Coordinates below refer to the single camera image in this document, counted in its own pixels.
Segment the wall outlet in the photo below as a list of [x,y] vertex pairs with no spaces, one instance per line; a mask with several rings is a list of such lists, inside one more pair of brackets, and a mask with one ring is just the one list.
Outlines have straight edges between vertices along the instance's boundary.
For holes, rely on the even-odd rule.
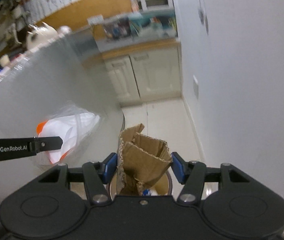
[[194,75],[193,75],[193,90],[194,90],[194,95],[196,96],[197,99],[199,99],[199,82]]
[[89,25],[98,25],[102,24],[104,21],[103,15],[95,15],[93,17],[88,18],[88,24]]

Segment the white wall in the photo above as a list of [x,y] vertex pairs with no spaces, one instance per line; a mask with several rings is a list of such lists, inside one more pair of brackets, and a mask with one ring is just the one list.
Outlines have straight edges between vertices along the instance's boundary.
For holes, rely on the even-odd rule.
[[[284,0],[174,0],[183,95],[206,162],[230,162],[284,197]],[[199,100],[192,77],[199,81]]]

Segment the light switch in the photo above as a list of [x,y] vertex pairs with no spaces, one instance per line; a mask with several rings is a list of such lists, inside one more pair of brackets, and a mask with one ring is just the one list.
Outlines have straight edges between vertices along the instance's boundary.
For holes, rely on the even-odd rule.
[[194,90],[194,95],[196,96],[197,99],[199,99],[199,83],[194,75],[193,75],[193,90]]

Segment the cardboard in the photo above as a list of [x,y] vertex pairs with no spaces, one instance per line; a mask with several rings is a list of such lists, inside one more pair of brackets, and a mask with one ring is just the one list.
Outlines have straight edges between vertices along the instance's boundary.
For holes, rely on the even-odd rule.
[[117,194],[141,195],[157,183],[172,162],[167,143],[140,134],[143,128],[140,124],[120,133]]

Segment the cabinet handle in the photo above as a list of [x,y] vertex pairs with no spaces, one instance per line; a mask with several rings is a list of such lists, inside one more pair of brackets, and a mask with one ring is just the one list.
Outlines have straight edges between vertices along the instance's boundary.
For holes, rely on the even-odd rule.
[[209,22],[207,16],[204,18],[206,34],[209,35]]
[[135,61],[140,61],[140,60],[145,60],[145,59],[149,59],[149,54],[145,54],[145,55],[140,56],[140,57],[134,57]]
[[199,18],[200,18],[201,24],[204,25],[204,11],[202,10],[202,8],[199,8]]
[[122,67],[124,66],[123,63],[112,63],[112,67]]

